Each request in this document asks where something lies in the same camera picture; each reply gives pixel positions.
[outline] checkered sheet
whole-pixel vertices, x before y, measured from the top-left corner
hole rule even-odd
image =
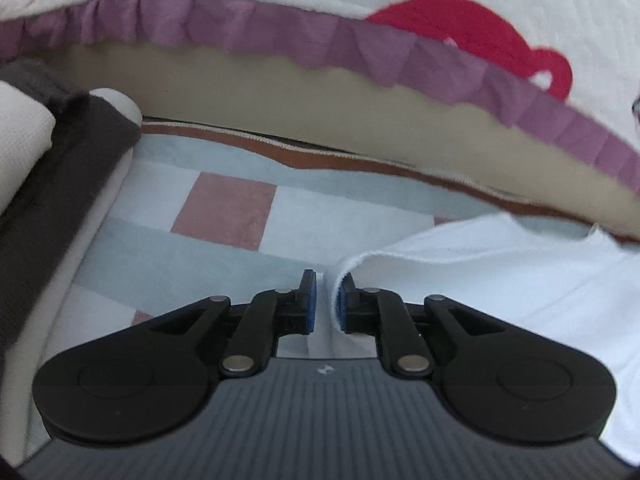
[[[410,178],[295,170],[209,140],[146,134],[42,360],[206,296],[245,303],[262,290],[296,288],[304,269],[323,272],[348,254],[497,211]],[[523,222],[567,237],[589,229],[551,218]],[[278,354],[308,355],[305,338],[283,338]],[[30,418],[29,453],[47,438],[33,406]]]

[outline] dark gray fabric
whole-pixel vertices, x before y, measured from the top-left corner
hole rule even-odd
[[[0,76],[6,74],[3,69]],[[6,350],[117,162],[141,134],[104,99],[69,91],[35,65],[27,63],[26,74],[23,82],[55,110],[56,126],[52,148],[0,216],[0,381]]]

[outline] white cloth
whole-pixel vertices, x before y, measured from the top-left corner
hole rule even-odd
[[[0,81],[0,214],[51,147],[55,124],[43,104]]]
[[[347,272],[360,288],[387,288],[407,303],[444,294],[594,356],[618,388],[601,441],[640,464],[640,254],[599,229],[583,240],[551,238],[497,214],[347,258],[324,275],[329,298]],[[376,354],[372,338],[340,331],[333,308],[332,323],[336,357]]]

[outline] quilted blanket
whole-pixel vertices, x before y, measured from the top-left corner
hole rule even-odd
[[[467,102],[640,190],[640,0],[0,0],[0,59],[103,40],[342,66]]]

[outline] beige mattress side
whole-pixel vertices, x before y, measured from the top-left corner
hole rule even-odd
[[[85,88],[115,88],[146,116],[194,121],[464,174],[640,238],[633,192],[471,105],[382,88],[340,68],[203,46],[72,46],[41,53]]]

